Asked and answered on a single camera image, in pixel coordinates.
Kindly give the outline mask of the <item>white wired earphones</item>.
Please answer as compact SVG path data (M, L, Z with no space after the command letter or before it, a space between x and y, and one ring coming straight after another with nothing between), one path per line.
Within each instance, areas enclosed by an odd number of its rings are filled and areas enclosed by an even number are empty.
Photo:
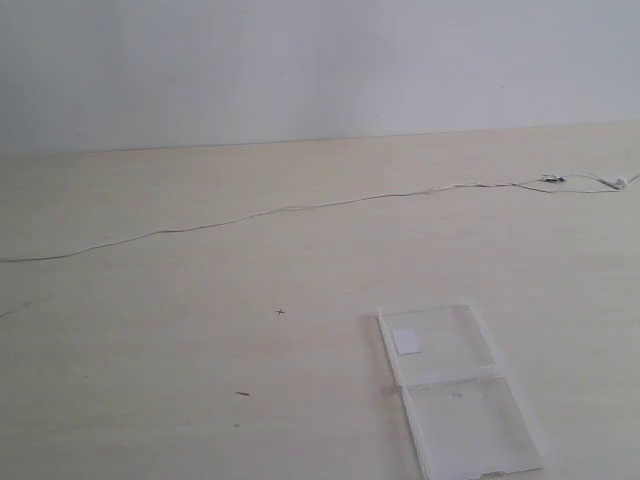
M219 229L222 227L231 226L251 220L255 220L261 217L267 217L272 215L290 213L290 212L303 212L311 210L319 210L325 208L342 207L348 205L355 205L364 202L386 200L386 199L404 199L421 196L431 196L440 193L445 193L454 190L467 190L467 189L518 189L525 190L534 193L541 193L545 195L552 194L578 194L578 195L601 195L601 194L614 194L627 190L632 185L639 182L639 173L635 173L631 177L618 177L615 180L608 179L592 172L581 172L570 175L552 175L544 174L531 180L515 181L515 182L499 182L499 183L484 183L484 182L468 182L468 183L452 183L449 185L433 186L424 190L411 191L411 192L390 192L381 193L376 195L369 195L364 197L335 200L324 203L309 204L309 205L288 205L282 206L272 210L264 210L248 215L232 218L230 220L215 222L209 224L200 224L189 227L171 227L162 228L145 232L140 235L130 236L114 241L108 241L103 243L97 243L89 245L80 249L76 249L69 252L59 253L55 255L38 255L38 256L26 256L26 257L3 257L1 258L2 264L26 264L36 262L48 262L56 261L67 258L76 257L96 250L108 249L119 247L122 245L130 244L133 242L145 240L148 238L156 237L159 235L174 235L174 234L186 234L191 232Z

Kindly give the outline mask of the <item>clear plastic hinged case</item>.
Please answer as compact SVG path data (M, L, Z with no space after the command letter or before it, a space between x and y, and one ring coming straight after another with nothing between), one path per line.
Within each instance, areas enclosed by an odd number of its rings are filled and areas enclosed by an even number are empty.
M473 303L380 309L377 321L423 478L548 468L549 441Z

